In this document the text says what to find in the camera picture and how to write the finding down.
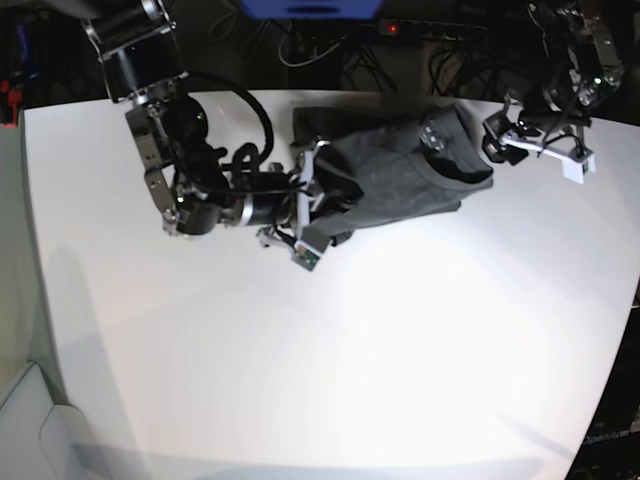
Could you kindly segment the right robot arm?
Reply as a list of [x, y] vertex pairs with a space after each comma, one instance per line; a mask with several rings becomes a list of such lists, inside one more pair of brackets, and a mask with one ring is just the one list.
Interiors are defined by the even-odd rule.
[[54, 1], [79, 19], [96, 51], [113, 103], [128, 101], [126, 121], [144, 167], [144, 181], [171, 236], [199, 237], [218, 225], [256, 225], [267, 246], [293, 245], [310, 222], [313, 162], [294, 173], [265, 164], [274, 130], [261, 103], [219, 76], [194, 78], [223, 86], [244, 100], [264, 131], [264, 146], [247, 142], [234, 153], [208, 141], [201, 104], [184, 87], [191, 77], [162, 1]]

